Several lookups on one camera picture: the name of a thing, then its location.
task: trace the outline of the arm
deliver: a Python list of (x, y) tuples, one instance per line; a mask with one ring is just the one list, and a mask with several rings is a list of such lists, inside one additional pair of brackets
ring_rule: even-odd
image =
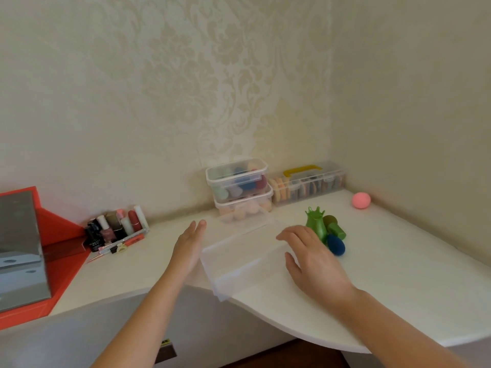
[(206, 222), (193, 221), (176, 242), (169, 266), (91, 368), (151, 368), (184, 280), (199, 261)]
[(343, 323), (386, 367), (467, 366), (450, 350), (357, 289), (310, 228), (288, 227), (276, 238), (287, 241), (297, 256), (299, 265), (291, 254), (285, 254), (295, 284)]

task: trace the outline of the pink ball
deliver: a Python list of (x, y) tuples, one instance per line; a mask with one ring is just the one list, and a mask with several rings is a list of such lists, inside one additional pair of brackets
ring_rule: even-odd
[(372, 199), (370, 198), (370, 195), (368, 195), (366, 192), (358, 192), (353, 195), (353, 198), (351, 199), (351, 204), (355, 208), (358, 209), (365, 209), (370, 205), (370, 202)]

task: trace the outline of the wooden floor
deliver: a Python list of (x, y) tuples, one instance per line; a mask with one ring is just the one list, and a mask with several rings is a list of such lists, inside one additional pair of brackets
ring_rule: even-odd
[(293, 340), (222, 368), (349, 368), (338, 350)]

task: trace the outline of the white desk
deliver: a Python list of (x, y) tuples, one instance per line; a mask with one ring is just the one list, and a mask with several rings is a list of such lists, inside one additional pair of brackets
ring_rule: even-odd
[[(440, 344), (454, 346), (491, 336), (491, 268), (377, 206), (354, 209), (351, 196), (336, 192), (275, 208), (272, 214), (289, 225), (305, 224), (309, 206), (319, 205), (336, 216), (347, 233), (340, 260), (353, 283)], [(51, 315), (148, 291), (189, 222), (216, 214), (212, 210), (153, 225), (147, 238), (126, 252), (84, 265)], [(201, 265), (187, 283), (210, 289)], [(231, 302), (293, 336), (367, 352), (295, 287), (286, 270)]]

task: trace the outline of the transparent plastic box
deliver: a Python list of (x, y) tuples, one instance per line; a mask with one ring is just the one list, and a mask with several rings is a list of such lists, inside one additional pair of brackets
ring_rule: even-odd
[(215, 200), (228, 203), (267, 189), (267, 164), (260, 158), (247, 158), (206, 169), (206, 181)]
[(346, 172), (332, 161), (271, 173), (273, 203), (288, 204), (344, 188)]
[(284, 269), (284, 253), (291, 250), (276, 236), (285, 227), (265, 210), (241, 221), (208, 220), (201, 263), (220, 301)]
[(215, 199), (215, 206), (220, 215), (227, 216), (226, 219), (242, 220), (251, 214), (256, 214), (261, 208), (270, 212), (273, 209), (273, 189), (268, 184), (263, 194), (244, 197), (229, 203), (220, 204)]

